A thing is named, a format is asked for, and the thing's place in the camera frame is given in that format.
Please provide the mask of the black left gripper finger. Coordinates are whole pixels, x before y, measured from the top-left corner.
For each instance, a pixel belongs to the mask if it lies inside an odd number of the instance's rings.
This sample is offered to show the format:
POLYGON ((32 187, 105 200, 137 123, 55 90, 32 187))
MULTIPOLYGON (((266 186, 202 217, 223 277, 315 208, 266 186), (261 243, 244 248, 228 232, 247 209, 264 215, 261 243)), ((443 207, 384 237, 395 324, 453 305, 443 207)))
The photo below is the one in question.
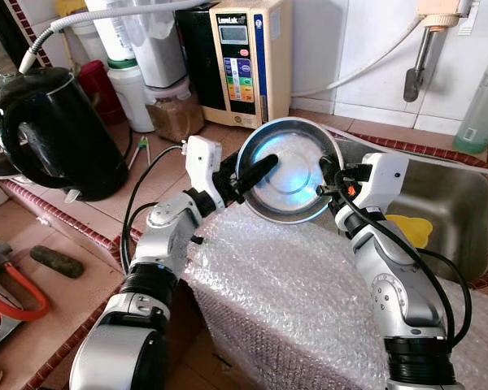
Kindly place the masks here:
POLYGON ((250 192, 260 180, 270 174, 270 171, 274 170, 277 166, 278 158, 277 154, 269 154, 258 162, 252 163, 251 166, 240 166, 240 200, 244 201, 244 194, 250 192))

